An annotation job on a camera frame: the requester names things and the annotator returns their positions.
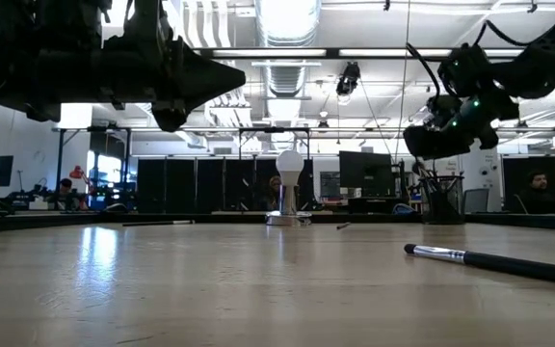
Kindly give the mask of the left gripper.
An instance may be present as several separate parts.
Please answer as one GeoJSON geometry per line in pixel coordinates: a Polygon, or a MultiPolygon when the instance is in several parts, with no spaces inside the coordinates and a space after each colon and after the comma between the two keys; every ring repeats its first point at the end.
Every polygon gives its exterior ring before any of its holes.
{"type": "Polygon", "coordinates": [[[172,28],[158,28],[148,38],[127,28],[104,42],[104,49],[127,53],[124,86],[135,102],[150,103],[163,131],[176,131],[186,112],[196,109],[246,109],[244,71],[197,54],[172,28]],[[192,99],[185,106],[184,99],[192,99]]]}

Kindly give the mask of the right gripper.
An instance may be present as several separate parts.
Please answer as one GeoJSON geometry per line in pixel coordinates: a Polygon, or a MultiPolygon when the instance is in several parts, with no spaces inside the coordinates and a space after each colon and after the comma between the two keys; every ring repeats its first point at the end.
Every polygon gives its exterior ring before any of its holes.
{"type": "Polygon", "coordinates": [[[498,136],[491,125],[494,120],[519,118],[519,106],[503,90],[478,93],[461,100],[441,94],[428,101],[432,118],[426,126],[409,126],[404,130],[408,144],[431,147],[410,147],[412,156],[424,160],[440,159],[468,153],[478,140],[480,149],[498,145],[498,136]]]}

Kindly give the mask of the thick black makeup brush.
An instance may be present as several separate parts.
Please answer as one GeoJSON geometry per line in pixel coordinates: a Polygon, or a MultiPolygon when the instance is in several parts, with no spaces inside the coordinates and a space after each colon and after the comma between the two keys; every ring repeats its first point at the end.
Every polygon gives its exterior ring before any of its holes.
{"type": "Polygon", "coordinates": [[[415,244],[406,244],[404,251],[406,254],[413,256],[454,262],[529,279],[555,282],[555,264],[551,263],[415,244]]]}

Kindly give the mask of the black mesh pen cup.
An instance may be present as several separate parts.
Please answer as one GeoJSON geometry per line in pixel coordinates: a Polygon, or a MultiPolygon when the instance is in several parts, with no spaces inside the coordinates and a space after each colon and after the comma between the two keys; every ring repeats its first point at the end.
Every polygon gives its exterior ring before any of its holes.
{"type": "Polygon", "coordinates": [[[438,175],[419,179],[422,196],[422,219],[429,225],[462,225],[463,177],[438,175]]]}

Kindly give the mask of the grey chair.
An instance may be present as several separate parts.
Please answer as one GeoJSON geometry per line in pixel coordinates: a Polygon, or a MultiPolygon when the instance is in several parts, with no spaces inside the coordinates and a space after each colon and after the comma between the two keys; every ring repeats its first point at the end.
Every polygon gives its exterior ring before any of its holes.
{"type": "Polygon", "coordinates": [[[489,189],[469,189],[463,193],[464,213],[485,213],[488,211],[489,189]]]}

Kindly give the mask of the black monitor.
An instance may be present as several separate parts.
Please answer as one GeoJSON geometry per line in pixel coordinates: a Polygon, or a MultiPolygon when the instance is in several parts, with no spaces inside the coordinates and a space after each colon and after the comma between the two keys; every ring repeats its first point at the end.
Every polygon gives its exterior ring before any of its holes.
{"type": "Polygon", "coordinates": [[[341,187],[360,188],[364,198],[396,195],[389,154],[340,151],[338,157],[341,187]]]}

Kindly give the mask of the black partition panels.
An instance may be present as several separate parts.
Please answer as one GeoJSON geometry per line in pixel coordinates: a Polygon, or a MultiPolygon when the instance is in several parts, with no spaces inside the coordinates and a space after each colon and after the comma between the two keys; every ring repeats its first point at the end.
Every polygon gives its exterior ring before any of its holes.
{"type": "Polygon", "coordinates": [[[211,214],[267,211],[274,159],[141,159],[138,209],[142,213],[211,214]]]}

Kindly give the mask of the person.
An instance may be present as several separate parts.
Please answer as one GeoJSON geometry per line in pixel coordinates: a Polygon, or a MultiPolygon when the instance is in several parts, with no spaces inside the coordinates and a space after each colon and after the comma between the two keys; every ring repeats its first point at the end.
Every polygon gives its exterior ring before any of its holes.
{"type": "Polygon", "coordinates": [[[268,190],[265,196],[266,208],[268,210],[279,210],[281,178],[279,175],[274,175],[270,178],[268,183],[268,190]]]}
{"type": "Polygon", "coordinates": [[[555,194],[548,189],[543,171],[530,172],[527,175],[527,187],[518,196],[528,214],[555,214],[555,194]]]}
{"type": "Polygon", "coordinates": [[[73,188],[69,178],[63,178],[60,181],[57,203],[65,211],[85,211],[89,209],[86,195],[73,188]]]}

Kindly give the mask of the white bulb chrome lamp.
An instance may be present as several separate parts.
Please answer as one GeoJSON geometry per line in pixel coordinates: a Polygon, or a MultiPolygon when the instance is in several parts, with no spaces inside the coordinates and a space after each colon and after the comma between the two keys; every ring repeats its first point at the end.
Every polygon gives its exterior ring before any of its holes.
{"type": "Polygon", "coordinates": [[[309,212],[297,207],[295,188],[304,168],[304,159],[296,150],[283,151],[276,160],[280,175],[278,209],[266,214],[266,225],[272,227],[300,227],[311,223],[309,212]]]}

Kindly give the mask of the red desk lamp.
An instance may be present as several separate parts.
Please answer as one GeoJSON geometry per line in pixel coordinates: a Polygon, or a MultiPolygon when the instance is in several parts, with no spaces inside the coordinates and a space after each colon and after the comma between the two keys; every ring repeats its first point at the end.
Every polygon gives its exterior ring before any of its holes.
{"type": "Polygon", "coordinates": [[[91,186],[91,182],[81,166],[75,166],[68,176],[73,179],[83,180],[87,187],[91,186]]]}

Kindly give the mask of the silver ventilation duct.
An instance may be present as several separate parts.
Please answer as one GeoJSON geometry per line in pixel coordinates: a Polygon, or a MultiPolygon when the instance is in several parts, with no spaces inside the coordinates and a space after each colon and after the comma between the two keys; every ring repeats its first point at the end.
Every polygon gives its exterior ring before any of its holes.
{"type": "MultiPolygon", "coordinates": [[[[322,0],[254,0],[259,44],[269,48],[314,44],[322,0]]],[[[270,61],[263,68],[267,116],[278,127],[299,120],[307,67],[302,60],[270,61]]]]}

